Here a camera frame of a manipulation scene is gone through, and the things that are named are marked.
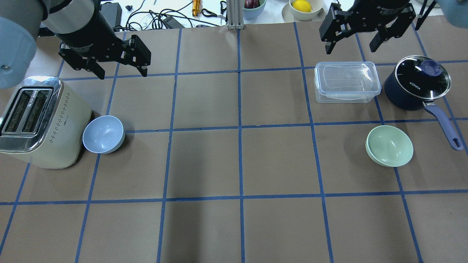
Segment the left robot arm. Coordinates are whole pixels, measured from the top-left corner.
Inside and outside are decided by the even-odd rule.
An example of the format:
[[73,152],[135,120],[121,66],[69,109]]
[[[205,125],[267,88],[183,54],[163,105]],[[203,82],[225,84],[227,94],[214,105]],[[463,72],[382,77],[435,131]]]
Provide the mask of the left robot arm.
[[101,13],[98,0],[2,0],[0,4],[0,84],[18,85],[33,60],[40,25],[62,44],[60,57],[74,70],[106,73],[102,62],[130,65],[147,77],[151,52],[138,35],[128,40],[116,36]]

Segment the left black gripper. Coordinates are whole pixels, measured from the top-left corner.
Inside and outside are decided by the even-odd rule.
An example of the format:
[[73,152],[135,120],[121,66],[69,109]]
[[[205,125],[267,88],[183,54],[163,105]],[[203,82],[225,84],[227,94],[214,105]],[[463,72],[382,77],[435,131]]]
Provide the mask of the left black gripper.
[[62,41],[59,55],[74,70],[92,72],[104,80],[102,62],[130,65],[147,77],[151,51],[138,35],[116,36],[98,5],[56,5],[53,33]]

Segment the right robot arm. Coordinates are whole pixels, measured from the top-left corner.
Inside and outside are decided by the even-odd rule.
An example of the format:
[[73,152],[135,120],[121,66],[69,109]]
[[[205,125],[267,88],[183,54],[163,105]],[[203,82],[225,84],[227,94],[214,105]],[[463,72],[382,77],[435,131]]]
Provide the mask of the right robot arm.
[[466,0],[424,1],[419,13],[408,0],[356,0],[347,11],[339,3],[331,3],[319,28],[320,38],[326,53],[331,54],[336,43],[344,38],[360,32],[376,32],[369,43],[370,51],[375,52],[391,38],[402,37],[414,21],[415,30],[419,30],[437,4],[451,25],[467,27]]

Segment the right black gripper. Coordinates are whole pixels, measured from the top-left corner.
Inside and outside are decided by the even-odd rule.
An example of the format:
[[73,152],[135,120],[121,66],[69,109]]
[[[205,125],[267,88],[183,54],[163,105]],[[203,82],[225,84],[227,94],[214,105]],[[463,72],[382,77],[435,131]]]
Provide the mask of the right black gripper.
[[371,52],[391,38],[402,37],[416,18],[408,0],[355,0],[349,10],[342,10],[336,2],[319,27],[321,41],[330,55],[336,43],[359,32],[377,32],[369,43]]

